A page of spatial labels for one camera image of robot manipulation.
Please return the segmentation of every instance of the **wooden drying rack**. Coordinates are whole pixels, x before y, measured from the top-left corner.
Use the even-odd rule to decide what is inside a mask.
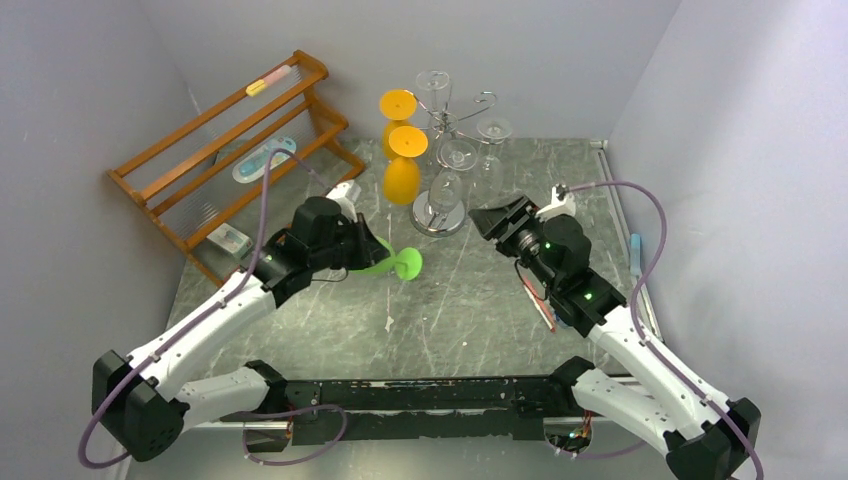
[[[276,71],[278,68],[284,65],[288,65],[290,67],[297,66],[301,70],[301,80],[295,86],[283,92],[280,96],[273,99],[270,103],[268,103],[252,115],[242,120],[238,125],[231,128],[223,135],[220,135],[212,142],[203,146],[200,150],[194,152],[191,156],[180,162],[179,165],[172,168],[161,177],[155,179],[149,185],[141,188],[140,190],[136,190],[125,180],[125,177],[140,166],[149,162],[151,159],[153,159],[160,153],[162,153],[168,147],[177,143],[186,135],[197,130],[213,118],[217,117],[218,115],[238,103],[240,100],[244,99],[247,96],[247,85],[244,88],[237,90],[235,93],[225,98],[219,104],[210,108],[203,114],[199,115],[194,120],[186,123],[170,135],[161,139],[147,150],[141,152],[132,160],[128,161],[127,163],[121,165],[120,167],[114,170],[109,170],[107,172],[109,178],[111,178],[116,184],[118,184],[119,187],[121,187],[124,192],[127,193],[127,195],[130,196],[133,202],[138,205],[138,207],[144,212],[144,214],[147,215],[147,217],[153,221],[153,223],[159,228],[159,230],[162,231],[162,233],[165,234],[166,237],[168,237],[171,243],[176,245],[177,248],[179,248],[186,255],[190,262],[192,262],[201,272],[203,272],[207,277],[209,277],[210,280],[212,280],[218,286],[223,285],[223,280],[221,278],[218,278],[217,275],[215,275],[208,267],[206,267],[193,254],[193,250],[207,236],[209,236],[209,234],[212,233],[213,230],[218,228],[222,223],[226,222],[227,219],[235,215],[239,210],[244,208],[248,203],[250,203],[253,199],[259,196],[259,194],[262,192],[262,182],[257,182],[257,185],[250,188],[247,193],[242,195],[232,205],[224,208],[210,221],[200,226],[193,234],[189,235],[187,238],[181,238],[174,232],[173,229],[165,225],[165,223],[161,219],[162,214],[167,212],[170,208],[172,208],[180,200],[188,196],[191,192],[200,188],[201,185],[211,179],[218,172],[230,166],[239,157],[248,153],[257,145],[261,144],[275,131],[279,130],[281,127],[292,121],[295,117],[297,117],[304,111],[309,112],[310,119],[312,120],[312,125],[315,128],[316,139],[304,148],[298,148],[297,154],[300,158],[305,159],[307,156],[309,156],[319,148],[325,147],[327,150],[329,150],[345,162],[349,163],[351,166],[351,169],[344,176],[342,176],[341,179],[338,180],[339,182],[355,178],[365,169],[365,164],[362,162],[362,160],[356,155],[354,155],[352,152],[344,148],[336,138],[336,135],[338,135],[342,130],[348,127],[349,124],[347,119],[342,114],[336,112],[328,105],[326,105],[315,94],[315,84],[320,82],[321,80],[324,80],[328,76],[327,67],[324,66],[324,64],[318,61],[317,59],[307,55],[306,53],[300,50],[297,50],[285,62],[272,68],[256,80],[258,81],[259,79],[264,78],[266,75]],[[299,95],[303,95],[303,101],[296,105],[292,110],[282,115],[279,119],[275,120],[268,127],[264,128],[262,131],[251,137],[243,144],[239,145],[229,155],[218,160],[215,165],[209,167],[208,170],[200,173],[197,177],[192,179],[190,182],[181,187],[175,193],[165,198],[163,201],[159,202],[157,205],[148,205],[148,201],[150,201],[154,196],[162,192],[164,189],[168,188],[170,185],[178,181],[180,178],[191,172],[196,167],[200,166],[201,164],[204,164],[207,160],[214,158],[218,154],[219,150],[221,150],[223,147],[227,146],[233,140],[236,140],[240,135],[243,135],[256,124],[266,119],[272,113],[279,110],[284,105],[297,98]],[[282,165],[271,171],[270,182],[273,184],[296,166],[296,162],[283,163]]]

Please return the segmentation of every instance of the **gray wall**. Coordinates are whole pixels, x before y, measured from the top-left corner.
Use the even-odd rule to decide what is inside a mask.
[[[135,0],[0,2],[0,477],[93,477],[91,365],[161,331],[182,267],[104,171],[192,115]]]
[[[458,113],[493,90],[516,136],[607,138],[680,0],[141,2],[205,108],[299,48],[353,135],[379,136],[383,92],[441,69]]]
[[[767,478],[848,477],[848,5],[684,0],[610,140],[671,230],[672,347],[763,412]],[[625,195],[631,228],[656,214]]]

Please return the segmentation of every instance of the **gray marble table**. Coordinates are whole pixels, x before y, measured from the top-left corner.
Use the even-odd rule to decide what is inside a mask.
[[[341,283],[314,283],[274,314],[245,328],[226,344],[196,378],[220,375],[262,359],[289,379],[416,378],[549,373],[580,355],[610,375],[623,367],[572,329],[553,334],[527,297],[511,261],[495,252],[468,222],[452,237],[420,234],[408,207],[390,204],[380,193],[387,164],[379,142],[347,143],[367,164],[357,182],[357,208],[371,230],[399,250],[415,247],[424,268],[413,283],[393,274],[355,275]],[[556,182],[580,184],[605,179],[605,169],[585,140],[509,141],[502,153],[504,193],[523,192],[547,204]],[[325,178],[340,176],[326,154],[309,158]],[[294,209],[323,187],[303,171],[272,187],[269,235],[285,226]],[[581,193],[577,218],[592,241],[591,265],[625,295],[632,288],[613,197],[606,189]],[[255,235],[258,202],[229,222]],[[199,255],[221,272],[235,265],[214,246]],[[196,308],[215,286],[187,263],[168,326]]]

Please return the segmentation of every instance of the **purple cable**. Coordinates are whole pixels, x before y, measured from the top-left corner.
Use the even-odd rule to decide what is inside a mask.
[[[282,413],[250,413],[243,412],[249,414],[252,418],[260,419],[260,420],[276,420],[280,418],[289,418],[294,417],[296,415],[302,415],[304,413],[312,413],[317,412],[318,410],[333,410],[335,412],[339,412],[342,416],[342,426],[339,429],[339,433],[336,434],[336,437],[326,445],[319,448],[318,450],[306,455],[304,457],[300,457],[294,460],[282,460],[282,461],[271,461],[271,460],[262,460],[261,458],[254,457],[252,453],[247,450],[247,431],[243,431],[241,434],[241,444],[242,450],[244,450],[244,458],[250,460],[253,463],[258,463],[259,465],[267,465],[270,467],[288,467],[290,465],[297,465],[298,463],[308,462],[315,457],[323,455],[327,453],[328,450],[336,446],[339,443],[339,440],[342,439],[345,430],[347,430],[347,413],[345,413],[344,409],[338,405],[316,405],[314,407],[306,407],[301,408],[300,410],[292,410],[290,412],[282,412]]]
[[[320,183],[321,186],[323,186],[325,189],[327,189],[327,191],[329,191],[330,189],[333,188],[332,185],[330,185],[323,178],[321,178],[321,175],[318,174],[318,172],[316,172],[314,168],[307,165],[306,162],[301,160],[300,157],[296,156],[291,151],[286,150],[285,148],[275,148],[275,149],[271,150],[271,153],[269,154],[269,156],[271,158],[274,158],[274,155],[276,155],[278,153],[284,153],[284,154],[290,156],[291,158],[293,158],[294,161],[298,163],[298,165],[303,167],[306,170],[306,172],[309,173],[309,175],[311,175],[315,179],[316,182]]]
[[[648,197],[649,200],[651,200],[651,203],[654,204],[654,207],[656,207],[657,213],[660,216],[660,241],[659,241],[659,245],[657,246],[657,251],[654,253],[654,256],[651,258],[651,261],[648,262],[648,266],[645,268],[645,272],[643,273],[643,275],[639,278],[639,280],[636,281],[636,285],[634,285],[634,287],[633,287],[633,293],[630,294],[630,318],[631,318],[631,320],[633,320],[633,327],[636,330],[636,332],[638,333],[639,338],[641,340],[643,340],[643,343],[648,347],[648,349],[651,351],[651,353],[654,354],[654,356],[657,358],[657,360],[659,360],[660,363],[662,363],[666,368],[669,369],[669,371],[671,371],[671,373],[673,373],[677,378],[679,378],[680,381],[682,381],[684,385],[686,385],[690,390],[692,390],[692,392],[695,393],[695,395],[700,397],[701,400],[706,400],[707,394],[703,390],[698,388],[698,385],[696,385],[695,382],[690,380],[683,372],[680,371],[680,369],[678,369],[676,366],[674,366],[674,364],[671,363],[671,361],[668,358],[666,358],[665,355],[663,355],[662,352],[656,346],[654,346],[654,344],[652,342],[650,342],[650,341],[645,342],[644,341],[645,338],[647,337],[647,334],[645,334],[645,332],[642,330],[642,326],[639,324],[639,316],[638,316],[638,308],[637,308],[637,301],[639,299],[639,291],[642,290],[642,287],[645,286],[645,282],[647,282],[647,280],[648,280],[648,276],[651,274],[651,272],[654,271],[654,267],[657,265],[657,262],[660,259],[660,255],[662,255],[663,249],[665,248],[666,237],[668,235],[668,222],[666,220],[665,210],[662,208],[662,204],[660,204],[659,199],[653,193],[651,193],[647,188],[645,188],[641,185],[638,185],[636,183],[633,183],[633,182],[628,182],[628,181],[615,181],[614,180],[614,181],[609,181],[609,182],[587,183],[587,184],[584,184],[584,185],[578,185],[576,187],[570,187],[570,188],[566,187],[566,190],[570,191],[570,192],[580,192],[582,190],[589,190],[591,188],[596,188],[596,187],[629,187],[629,188],[638,190],[641,193],[643,193],[646,197]],[[748,452],[748,455],[751,457],[751,461],[754,463],[754,468],[757,471],[757,480],[762,480],[764,478],[763,464],[760,461],[760,457],[757,455],[757,452],[754,450],[754,446],[751,445],[751,442],[748,441],[748,438],[745,436],[744,433],[742,433],[742,430],[739,428],[739,426],[736,424],[736,422],[734,422],[733,419],[730,418],[730,416],[728,416],[721,409],[721,407],[719,407],[712,400],[706,401],[706,404],[709,405],[709,407],[712,408],[718,414],[718,416],[721,417],[722,420],[724,420],[724,422],[727,424],[727,426],[730,427],[730,430],[733,431],[733,434],[736,435],[736,438],[739,439],[739,442],[742,443],[742,446],[745,447],[745,450]],[[644,442],[640,442],[636,445],[633,445],[632,447],[625,448],[624,450],[620,450],[618,452],[603,454],[604,455],[603,458],[610,458],[610,457],[614,457],[614,456],[618,456],[618,455],[624,455],[625,453],[632,452],[633,450],[636,449],[637,446],[641,446],[643,443]]]
[[[235,298],[241,290],[244,288],[245,284],[247,284],[248,280],[250,280],[251,275],[253,275],[253,271],[256,269],[256,264],[259,262],[259,256],[261,253],[261,245],[262,239],[265,238],[265,223],[268,217],[268,189],[270,186],[270,177],[271,177],[271,160],[274,158],[274,155],[277,153],[285,153],[290,157],[294,158],[300,165],[304,166],[307,170],[310,170],[310,167],[306,166],[303,161],[289,150],[284,148],[277,148],[270,155],[268,155],[268,160],[265,161],[265,174],[262,176],[262,195],[260,200],[260,208],[259,208],[259,233],[256,235],[256,247],[253,250],[253,256],[250,259],[250,265],[245,272],[244,277],[241,279],[241,282],[234,288],[230,293],[224,296],[223,303],[229,303],[233,298]],[[182,339],[188,332],[194,329],[194,327],[200,325],[201,322],[206,320],[209,315],[212,314],[215,310],[221,308],[221,303],[214,303],[210,305],[206,310],[200,312],[200,314],[185,324],[181,329],[179,329],[174,335],[171,336],[168,340],[162,342],[162,345],[153,352],[152,355],[148,356],[144,360],[141,361],[135,368],[133,368],[130,373],[128,373],[120,382],[109,392],[109,395],[106,396],[106,399],[103,400],[103,403],[97,407],[97,410],[94,412],[94,415],[91,416],[91,420],[89,420],[88,425],[86,425],[85,430],[83,430],[82,437],[80,438],[79,445],[77,446],[77,458],[79,459],[80,464],[86,468],[91,469],[101,469],[101,468],[109,468],[112,465],[120,463],[127,459],[130,454],[129,452],[124,452],[117,457],[107,460],[105,462],[94,462],[88,458],[88,454],[86,453],[86,449],[88,447],[88,442],[91,440],[91,434],[94,432],[94,428],[100,423],[100,420],[103,418],[103,414],[106,413],[106,410],[112,406],[112,403],[115,402],[115,399],[121,392],[126,388],[126,386],[141,372],[143,372],[147,367],[153,363],[153,357],[159,357],[166,351],[168,351],[171,347],[174,346],[180,339]],[[345,420],[342,422],[342,429],[339,432],[338,437],[341,438],[344,435],[345,427],[347,426],[347,417],[344,417]]]

